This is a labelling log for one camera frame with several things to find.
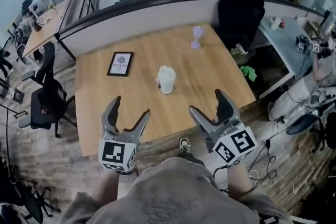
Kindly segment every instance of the wooden table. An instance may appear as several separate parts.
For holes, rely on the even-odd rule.
[[[190,105],[214,119],[215,89],[225,91],[239,108],[255,101],[236,62],[212,27],[199,25],[205,30],[200,49],[191,48],[193,25],[187,25],[137,36],[77,58],[76,115],[83,156],[98,153],[102,113],[119,95],[120,130],[133,127],[145,110],[151,110],[142,143],[194,127]],[[107,76],[117,51],[134,52],[128,77]],[[155,82],[163,65],[176,72],[170,95],[162,94]]]
[[[60,24],[62,22],[65,9],[67,7],[67,3],[68,0],[65,0],[56,5],[57,13],[54,13],[52,10],[48,10],[41,16],[44,22],[49,17],[52,17],[52,19],[50,22],[45,24],[39,32],[36,32],[34,30],[31,31],[31,35],[23,52],[23,57],[29,56],[35,50],[39,49],[49,41],[60,42],[60,40],[55,37],[55,34],[59,32]]]

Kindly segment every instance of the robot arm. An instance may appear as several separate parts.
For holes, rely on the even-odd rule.
[[[197,126],[213,141],[213,151],[226,165],[244,158],[257,147],[257,141],[249,127],[240,120],[238,107],[221,90],[215,90],[218,100],[217,120],[210,120],[200,109],[190,106],[190,115]],[[145,111],[132,129],[119,132],[117,128],[118,108],[121,97],[116,97],[102,115],[103,138],[99,140],[99,162],[106,168],[128,172],[137,154],[142,135],[150,117]]]
[[[103,139],[99,140],[98,160],[106,169],[128,172],[137,154],[139,139],[150,117],[150,110],[140,116],[132,129],[124,129],[119,133],[117,119],[120,100],[120,96],[116,97],[102,115]]]
[[[257,141],[250,127],[241,122],[238,107],[230,97],[218,89],[215,94],[218,100],[216,121],[211,121],[194,106],[190,106],[189,112],[196,125],[213,140],[213,151],[230,166],[252,152]]]

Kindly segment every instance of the framed photo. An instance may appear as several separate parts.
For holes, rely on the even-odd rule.
[[[132,52],[115,52],[110,63],[108,76],[127,77],[130,71]]]

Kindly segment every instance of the table top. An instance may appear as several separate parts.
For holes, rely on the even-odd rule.
[[[68,0],[64,0],[63,2],[56,5],[57,13],[54,13],[54,11],[50,9],[41,16],[44,22],[49,17],[52,17],[52,19],[47,24],[43,25],[39,32],[36,32],[34,29],[32,29],[26,48],[23,52],[23,57],[26,57],[28,54],[34,52],[43,46],[46,42],[54,38],[54,34],[56,34],[59,30],[67,3]]]
[[[210,119],[216,117],[215,89],[226,92],[239,108],[255,97],[236,62],[210,24],[201,48],[191,48],[193,26],[186,25],[144,34],[77,57],[76,115],[83,156],[98,153],[102,138],[101,116],[107,105],[121,96],[117,127],[132,128],[147,109],[151,116],[140,142],[162,138],[195,126],[189,106],[200,108]],[[107,72],[113,54],[134,52],[128,77]],[[176,72],[174,90],[164,95],[156,86],[161,66]]]
[[[296,49],[296,37],[301,34],[308,37],[301,25],[293,18],[283,18],[284,29],[271,29],[270,17],[265,17],[260,22],[259,28],[285,63],[293,75],[304,75],[312,65],[312,57],[302,54]]]

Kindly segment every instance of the white cup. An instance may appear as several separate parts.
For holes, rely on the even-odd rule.
[[[157,73],[156,78],[157,86],[164,94],[170,94],[174,88],[174,82],[176,79],[176,73],[174,69],[167,66],[162,66]]]

